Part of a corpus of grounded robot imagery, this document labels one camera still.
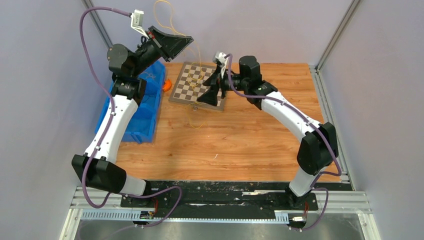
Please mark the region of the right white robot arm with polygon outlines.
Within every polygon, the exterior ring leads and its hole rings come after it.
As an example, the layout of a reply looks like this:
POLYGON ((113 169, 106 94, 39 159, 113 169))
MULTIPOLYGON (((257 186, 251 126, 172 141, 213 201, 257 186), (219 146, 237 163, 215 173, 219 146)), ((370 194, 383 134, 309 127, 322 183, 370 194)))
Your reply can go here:
POLYGON ((253 55, 245 55, 239 59, 239 72, 231 69, 232 55, 217 52, 213 58, 216 69, 203 82, 209 89, 197 98, 200 103, 217 106, 218 94, 226 97, 232 91, 259 110, 269 114, 283 124, 300 142, 296 156, 299 169, 289 183, 286 204, 298 209, 306 201, 308 194, 319 177, 328 172, 329 165, 337 167, 336 176, 341 175, 341 167, 337 163, 339 156, 338 139, 335 126, 320 123, 309 117, 290 103, 283 94, 270 82, 263 80, 261 66, 253 55))

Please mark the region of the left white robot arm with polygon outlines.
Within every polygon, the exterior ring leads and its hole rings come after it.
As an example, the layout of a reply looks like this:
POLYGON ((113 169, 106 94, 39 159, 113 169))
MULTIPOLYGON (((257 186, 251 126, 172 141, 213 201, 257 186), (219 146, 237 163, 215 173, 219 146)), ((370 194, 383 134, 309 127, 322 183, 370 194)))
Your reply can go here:
POLYGON ((106 91, 106 115, 84 154, 74 155, 71 161, 84 187, 133 196, 140 207, 152 203, 153 193, 146 189, 148 181, 129 175, 115 164, 119 145, 145 95, 147 81, 140 74, 160 58, 167 62, 175 59, 193 42, 192 36, 169 34, 151 26, 146 42, 135 51, 120 43, 109 48, 107 60, 113 86, 106 91))

